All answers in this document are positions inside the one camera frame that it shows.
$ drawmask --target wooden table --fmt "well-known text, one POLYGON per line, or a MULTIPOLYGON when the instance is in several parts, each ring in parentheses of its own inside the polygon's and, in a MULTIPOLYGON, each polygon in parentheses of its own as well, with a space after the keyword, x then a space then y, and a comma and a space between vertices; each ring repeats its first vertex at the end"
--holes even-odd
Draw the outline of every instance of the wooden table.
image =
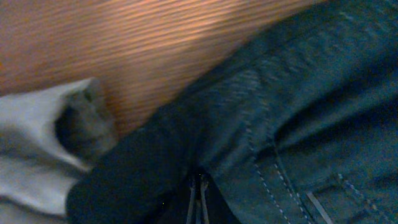
POLYGON ((0 95, 88 77, 121 135, 259 28, 314 0, 2 0, 0 95))

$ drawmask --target dark denim fabric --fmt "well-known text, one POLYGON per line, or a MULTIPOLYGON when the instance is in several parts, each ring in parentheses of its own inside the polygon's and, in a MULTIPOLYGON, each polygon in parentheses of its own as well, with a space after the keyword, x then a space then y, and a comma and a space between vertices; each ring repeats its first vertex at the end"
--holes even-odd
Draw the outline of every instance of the dark denim fabric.
POLYGON ((124 138, 70 192, 70 223, 185 223, 198 168, 222 195, 210 223, 397 223, 397 108, 397 1, 316 6, 124 138))

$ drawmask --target gray fabric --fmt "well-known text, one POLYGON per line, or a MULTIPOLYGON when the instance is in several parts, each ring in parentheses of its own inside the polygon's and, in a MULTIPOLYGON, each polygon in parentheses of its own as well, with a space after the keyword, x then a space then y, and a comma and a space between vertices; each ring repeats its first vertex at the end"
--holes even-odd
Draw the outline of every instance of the gray fabric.
POLYGON ((89 79, 0 98, 0 220, 65 216, 70 188, 117 142, 103 97, 89 79))

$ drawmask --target zipper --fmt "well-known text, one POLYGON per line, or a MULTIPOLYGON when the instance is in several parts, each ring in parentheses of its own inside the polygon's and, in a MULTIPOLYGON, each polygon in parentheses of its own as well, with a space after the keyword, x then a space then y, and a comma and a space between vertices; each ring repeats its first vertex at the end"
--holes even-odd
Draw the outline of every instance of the zipper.
POLYGON ((195 224, 210 224, 206 204, 206 191, 208 189, 208 178, 205 174, 193 175, 190 179, 190 200, 186 224, 192 224, 195 216, 195 224))

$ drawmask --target stitching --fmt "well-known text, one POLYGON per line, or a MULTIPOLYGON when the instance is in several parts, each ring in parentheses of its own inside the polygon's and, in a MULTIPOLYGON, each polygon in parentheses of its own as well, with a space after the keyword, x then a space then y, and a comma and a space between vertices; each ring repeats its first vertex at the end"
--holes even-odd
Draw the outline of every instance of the stitching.
POLYGON ((299 201, 297 201, 297 199, 293 196, 293 192, 292 192, 292 191, 289 189, 289 187, 287 186, 286 180, 284 179, 284 177, 283 177, 282 174, 280 173, 279 166, 275 163, 275 164, 274 164, 274 167, 275 167, 276 171, 277 171, 278 174, 279 174, 280 180, 284 183, 284 186, 285 186, 287 192, 289 193, 290 197, 293 199, 293 201, 294 201, 294 202, 297 204, 297 206, 300 208, 301 212, 302 212, 303 215, 304 215, 304 218, 308 221, 308 224, 312 224, 311 221, 310 221, 309 218, 308 218, 308 215, 304 212, 304 208, 301 206, 301 204, 299 203, 299 201))
POLYGON ((370 201, 370 199, 366 198, 364 194, 362 194, 359 190, 357 190, 353 184, 351 184, 348 180, 345 180, 343 178, 343 175, 338 174, 338 178, 341 181, 343 181, 344 188, 352 190, 356 195, 358 195, 361 199, 363 199, 372 208, 372 210, 374 210, 376 213, 378 213, 380 216, 382 216, 389 223, 395 223, 394 221, 390 220, 389 217, 383 211, 380 211, 377 208, 376 204, 372 203, 372 201, 370 201))
POLYGON ((251 125, 249 121, 245 121, 246 124, 246 133, 248 134, 248 141, 249 141, 249 147, 251 152, 253 153, 252 158, 253 158, 253 164, 254 167, 256 168, 256 171, 261 179, 261 182, 263 184, 263 186, 266 188, 266 191, 268 193, 268 195, 270 196, 270 198, 272 199, 272 202, 274 203, 274 205, 277 207, 277 209, 279 210, 280 214, 283 216, 283 218, 286 220, 286 222, 288 224, 291 224, 291 222, 289 221, 289 219, 287 218, 287 216, 285 215, 285 212, 283 211, 283 209, 280 207, 280 205, 276 202, 276 199, 274 197, 274 195, 272 194, 272 192, 269 190, 268 185, 266 184, 266 180, 263 178, 262 173, 260 172, 260 167, 257 165, 256 163, 256 153, 254 152, 254 144, 253 144, 253 139, 251 137, 252 134, 252 130, 251 130, 251 125))

